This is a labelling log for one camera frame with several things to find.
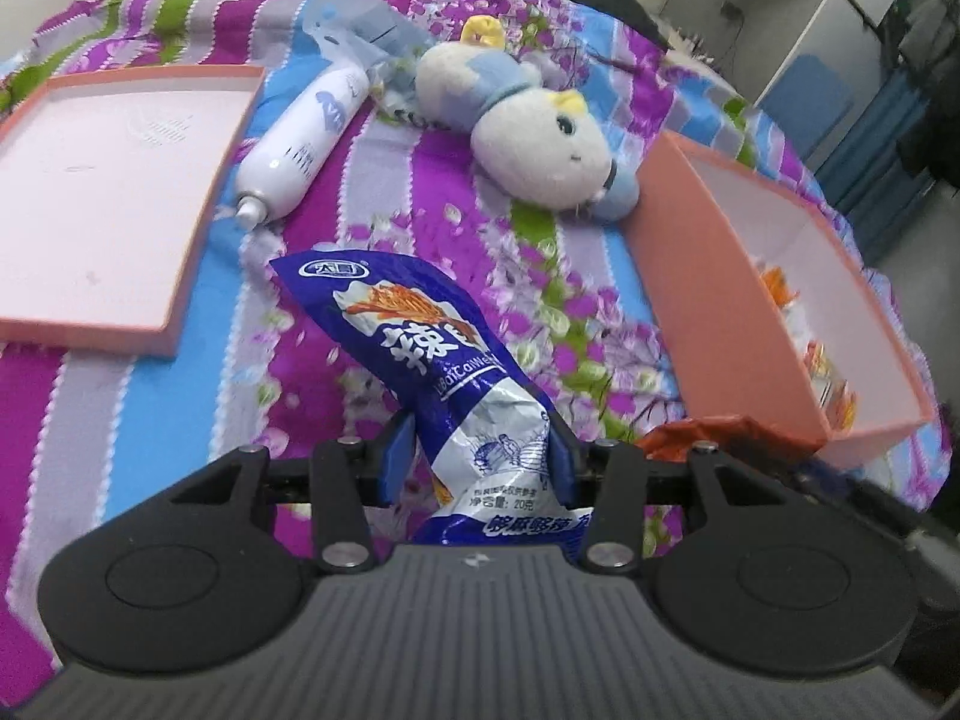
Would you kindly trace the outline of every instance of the purple floral blanket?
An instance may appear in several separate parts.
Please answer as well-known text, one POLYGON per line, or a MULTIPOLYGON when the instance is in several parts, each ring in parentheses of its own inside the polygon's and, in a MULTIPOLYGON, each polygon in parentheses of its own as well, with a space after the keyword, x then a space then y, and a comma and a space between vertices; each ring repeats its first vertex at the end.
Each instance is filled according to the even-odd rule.
MULTIPOLYGON (((638 165, 659 129, 671 127, 797 189, 856 255, 846 223, 770 119, 669 69, 621 23, 563 0, 386 1, 440 38, 455 37, 471 15, 497 15, 515 52, 545 50, 568 73, 621 161, 638 165)), ((299 22, 305 2, 75 2, 40 25, 27 64, 3 81, 0 110, 52 74, 261 65, 269 75, 239 159, 319 69, 299 22)), ((221 202, 230 201, 227 187, 221 202)), ((21 700, 51 673, 35 591, 65 543, 240 443, 264 442, 275 457, 304 455, 319 440, 371 436, 390 415, 390 394, 282 298, 265 266, 284 248, 333 245, 415 254, 454 277, 585 439, 630 440, 683 415, 616 229, 513 203, 477 175, 465 138, 402 127, 364 108, 281 238, 211 226, 175 360, 0 347, 0 699, 21 700)), ((865 276, 901 328, 885 280, 865 276)), ((929 382, 923 356, 910 348, 929 382)), ((862 473, 925 506, 948 466, 939 425, 931 425, 862 473)), ((371 523, 383 541, 401 541, 432 506, 420 466, 400 504, 372 512, 371 523)), ((677 536, 670 514, 654 514, 650 550, 677 536)), ((297 512, 282 512, 277 533, 296 550, 308 546, 297 512)))

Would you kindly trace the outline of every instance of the bottle nozzle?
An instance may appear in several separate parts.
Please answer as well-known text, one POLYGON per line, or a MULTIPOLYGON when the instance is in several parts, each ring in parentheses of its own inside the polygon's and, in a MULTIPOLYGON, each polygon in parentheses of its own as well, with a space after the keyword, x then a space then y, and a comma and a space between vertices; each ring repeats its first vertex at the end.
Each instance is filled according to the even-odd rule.
POLYGON ((267 220, 267 206, 259 197, 244 194, 237 204, 237 224, 250 231, 267 220))

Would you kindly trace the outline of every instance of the stuffed animal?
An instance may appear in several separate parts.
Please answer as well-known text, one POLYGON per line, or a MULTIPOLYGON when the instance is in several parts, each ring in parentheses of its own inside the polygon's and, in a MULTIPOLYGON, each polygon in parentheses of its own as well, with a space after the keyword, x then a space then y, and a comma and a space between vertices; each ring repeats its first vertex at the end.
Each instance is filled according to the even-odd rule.
POLYGON ((493 16, 473 16, 459 43, 426 50, 416 99, 426 119, 469 133, 477 162, 511 196, 552 211, 618 220, 637 205, 637 177, 621 169, 579 92, 542 88, 533 64, 504 52, 493 16))

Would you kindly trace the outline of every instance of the metal screw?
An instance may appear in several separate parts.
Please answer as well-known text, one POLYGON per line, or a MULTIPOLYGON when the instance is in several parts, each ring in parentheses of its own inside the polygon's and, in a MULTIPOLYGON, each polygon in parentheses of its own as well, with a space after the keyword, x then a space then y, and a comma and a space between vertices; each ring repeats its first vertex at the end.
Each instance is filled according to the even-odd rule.
POLYGON ((337 568, 354 568, 361 565, 370 556, 370 551, 356 541, 337 541, 323 548, 320 557, 329 565, 337 568))
POLYGON ((626 544, 601 541, 587 549, 587 560, 601 568, 622 568, 634 561, 634 551, 626 544))

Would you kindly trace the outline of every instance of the blue snack bag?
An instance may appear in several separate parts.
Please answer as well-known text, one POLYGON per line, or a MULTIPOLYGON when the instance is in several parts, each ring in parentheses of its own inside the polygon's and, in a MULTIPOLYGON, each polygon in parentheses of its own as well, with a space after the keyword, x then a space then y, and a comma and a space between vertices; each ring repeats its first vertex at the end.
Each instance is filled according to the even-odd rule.
POLYGON ((415 541, 558 542, 572 549, 591 509, 553 493, 549 412, 473 299, 416 257, 305 251, 272 261, 311 319, 414 412, 440 510, 415 541))

